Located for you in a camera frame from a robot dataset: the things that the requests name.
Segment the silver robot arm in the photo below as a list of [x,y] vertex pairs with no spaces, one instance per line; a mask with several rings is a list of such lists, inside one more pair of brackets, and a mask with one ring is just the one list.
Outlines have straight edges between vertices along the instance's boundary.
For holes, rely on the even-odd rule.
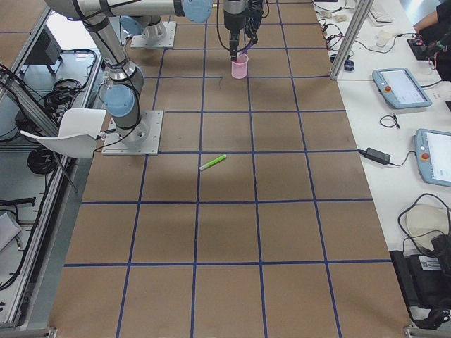
[[[175,1],[174,4],[179,6],[189,20],[203,23],[211,15],[214,3],[213,1]],[[256,44],[257,31],[264,17],[263,1],[224,1],[223,23],[229,31],[229,46],[225,49],[232,54],[239,50],[241,31],[245,32],[250,44]],[[166,27],[159,15],[124,15],[120,22],[132,36],[141,35],[148,41],[156,41],[166,36]]]
[[127,146],[142,145],[151,130],[140,109],[144,74],[129,59],[110,19],[121,18],[130,34],[140,35],[149,26],[159,27],[163,15],[204,23],[211,15],[212,1],[48,1],[47,5],[83,24],[106,64],[111,87],[104,94],[104,105],[116,124],[118,139]]

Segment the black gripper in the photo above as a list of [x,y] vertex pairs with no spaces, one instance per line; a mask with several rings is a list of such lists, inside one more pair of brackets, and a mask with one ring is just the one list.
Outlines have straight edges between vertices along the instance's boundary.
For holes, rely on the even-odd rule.
[[250,39],[250,44],[258,42],[257,31],[264,16],[264,2],[262,0],[248,1],[245,11],[245,34]]
[[240,40],[240,31],[239,30],[231,30],[229,32],[229,49],[230,49],[230,59],[232,62],[236,62],[237,53],[239,47]]

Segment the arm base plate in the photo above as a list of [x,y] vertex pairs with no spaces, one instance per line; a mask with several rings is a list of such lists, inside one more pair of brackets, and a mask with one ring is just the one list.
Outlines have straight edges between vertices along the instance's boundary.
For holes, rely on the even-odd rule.
[[148,25],[142,34],[132,38],[130,47],[132,49],[165,49],[173,48],[175,40],[176,22],[160,21]]
[[162,124],[163,111],[143,111],[140,123],[128,135],[127,130],[117,128],[113,118],[110,118],[109,129],[116,131],[107,134],[101,152],[105,156],[156,156]]

